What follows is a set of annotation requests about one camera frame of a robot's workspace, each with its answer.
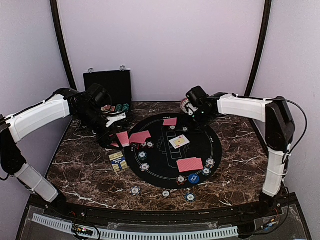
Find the red playing card deck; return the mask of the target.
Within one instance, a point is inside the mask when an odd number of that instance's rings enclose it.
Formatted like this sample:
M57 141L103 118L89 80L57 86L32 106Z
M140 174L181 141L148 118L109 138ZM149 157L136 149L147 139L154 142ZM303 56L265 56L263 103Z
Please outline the red playing card deck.
M116 133L116 134L113 134L112 136L117 136L117 139L119 140L123 148L130 146L130 141L129 141L129 136L127 131Z

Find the blue small blind button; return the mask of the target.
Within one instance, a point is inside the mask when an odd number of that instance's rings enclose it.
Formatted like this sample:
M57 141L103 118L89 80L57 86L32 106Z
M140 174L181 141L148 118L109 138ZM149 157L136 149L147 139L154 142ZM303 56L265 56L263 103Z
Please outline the blue small blind button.
M194 185L197 185L199 182L200 182L200 176L198 174L190 174L188 176L188 181L191 183L191 184L194 184Z

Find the red card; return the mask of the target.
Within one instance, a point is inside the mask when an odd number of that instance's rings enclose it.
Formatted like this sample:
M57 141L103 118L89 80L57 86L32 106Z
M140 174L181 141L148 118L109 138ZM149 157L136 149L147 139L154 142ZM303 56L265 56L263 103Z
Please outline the red card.
M176 163L180 173L202 170L204 168L202 159L197 157L179 159Z
M176 126L178 119L174 118L166 118L163 120L163 126Z
M133 133L129 137L129 142L143 144L150 137L151 137L151 134L148 130L142 131L142 132L137 132L137 133Z

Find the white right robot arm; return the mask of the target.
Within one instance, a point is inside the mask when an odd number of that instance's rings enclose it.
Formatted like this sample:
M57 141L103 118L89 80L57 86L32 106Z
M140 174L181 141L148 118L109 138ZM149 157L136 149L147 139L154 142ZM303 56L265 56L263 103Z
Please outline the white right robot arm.
M275 197L287 173L287 160L291 154L295 122L284 97L257 98L235 93L207 94L201 86L186 93L183 107L197 123L208 118L232 115L264 124L263 141L267 147L267 172L262 187L265 196Z

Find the blue white chip stack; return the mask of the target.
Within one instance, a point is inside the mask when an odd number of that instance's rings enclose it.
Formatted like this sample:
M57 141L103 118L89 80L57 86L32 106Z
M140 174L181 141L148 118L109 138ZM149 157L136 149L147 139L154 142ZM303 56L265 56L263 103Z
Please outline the blue white chip stack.
M130 189L130 193L131 195L133 196L138 196L140 193L141 193L141 190L138 186L133 186L131 189Z

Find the red triangular all-in button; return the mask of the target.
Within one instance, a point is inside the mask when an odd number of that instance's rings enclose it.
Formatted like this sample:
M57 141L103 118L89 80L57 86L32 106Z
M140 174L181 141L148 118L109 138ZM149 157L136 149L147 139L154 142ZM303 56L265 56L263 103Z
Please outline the red triangular all-in button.
M140 147L140 144L132 142L132 143L130 143L130 146L138 150Z

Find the brown white chip stack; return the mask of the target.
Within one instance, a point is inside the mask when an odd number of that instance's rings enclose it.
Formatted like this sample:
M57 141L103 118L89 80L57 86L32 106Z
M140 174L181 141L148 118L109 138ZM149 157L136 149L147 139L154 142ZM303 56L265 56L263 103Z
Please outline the brown white chip stack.
M164 191L162 192L162 196L163 196L164 198L168 198L168 197L170 196L170 192L169 192L168 190L164 190Z

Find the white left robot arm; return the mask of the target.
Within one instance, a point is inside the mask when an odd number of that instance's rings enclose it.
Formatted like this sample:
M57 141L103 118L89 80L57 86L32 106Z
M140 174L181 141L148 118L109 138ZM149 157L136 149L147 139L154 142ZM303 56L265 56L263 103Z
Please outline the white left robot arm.
M102 107L110 93L99 84L79 92L60 88L49 98L20 112L0 118L0 167L8 176L16 178L29 191L51 204L51 210L60 218L67 218L70 206L64 202L64 194L36 170L22 153L31 142L40 143L36 137L44 133L50 124L69 117L76 117L95 133L96 142L103 149L123 148L119 137L111 133L111 127L124 120L124 111L103 112Z

